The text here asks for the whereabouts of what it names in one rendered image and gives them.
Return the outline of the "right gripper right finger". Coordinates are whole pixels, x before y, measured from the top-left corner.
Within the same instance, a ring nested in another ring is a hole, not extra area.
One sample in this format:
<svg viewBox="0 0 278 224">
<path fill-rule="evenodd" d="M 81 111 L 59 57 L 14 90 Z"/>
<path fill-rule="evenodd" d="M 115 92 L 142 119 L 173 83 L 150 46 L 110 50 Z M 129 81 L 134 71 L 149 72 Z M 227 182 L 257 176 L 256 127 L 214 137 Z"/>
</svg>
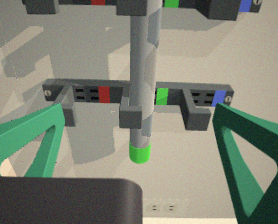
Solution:
<svg viewBox="0 0 278 224">
<path fill-rule="evenodd" d="M 278 169 L 278 124 L 222 103 L 216 104 L 212 123 L 237 224 L 278 224 L 278 170 L 264 193 L 231 132 L 272 158 Z"/>
</svg>

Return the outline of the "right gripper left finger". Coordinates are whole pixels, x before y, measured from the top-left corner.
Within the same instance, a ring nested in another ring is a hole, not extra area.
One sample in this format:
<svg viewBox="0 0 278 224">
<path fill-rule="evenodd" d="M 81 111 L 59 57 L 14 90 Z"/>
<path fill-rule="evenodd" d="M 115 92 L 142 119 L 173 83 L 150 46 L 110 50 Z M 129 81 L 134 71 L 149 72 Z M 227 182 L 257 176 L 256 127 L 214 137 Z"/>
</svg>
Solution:
<svg viewBox="0 0 278 224">
<path fill-rule="evenodd" d="M 47 130 L 24 177 L 52 177 L 64 125 L 60 103 L 0 124 L 0 166 L 5 159 Z"/>
</svg>

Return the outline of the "beige wall panel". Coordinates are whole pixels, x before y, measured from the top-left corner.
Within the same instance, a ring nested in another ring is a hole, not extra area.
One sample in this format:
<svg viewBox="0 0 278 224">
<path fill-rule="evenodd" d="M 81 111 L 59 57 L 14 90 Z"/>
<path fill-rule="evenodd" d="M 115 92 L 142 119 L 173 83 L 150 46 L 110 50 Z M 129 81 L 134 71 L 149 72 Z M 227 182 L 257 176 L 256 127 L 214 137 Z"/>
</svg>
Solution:
<svg viewBox="0 0 278 224">
<path fill-rule="evenodd" d="M 130 16 L 116 6 L 59 5 L 27 14 L 22 0 L 0 0 L 0 124 L 53 104 L 47 78 L 130 81 Z M 162 7 L 157 82 L 229 84 L 230 107 L 278 124 L 278 0 L 236 21 L 195 9 Z M 52 177 L 125 178 L 142 189 L 143 218 L 236 218 L 215 138 L 185 130 L 179 105 L 154 105 L 150 158 L 129 158 L 130 129 L 119 128 L 120 103 L 74 102 L 76 127 L 65 127 Z M 275 161 L 232 135 L 265 192 Z M 8 157 L 24 177 L 45 136 Z"/>
</svg>

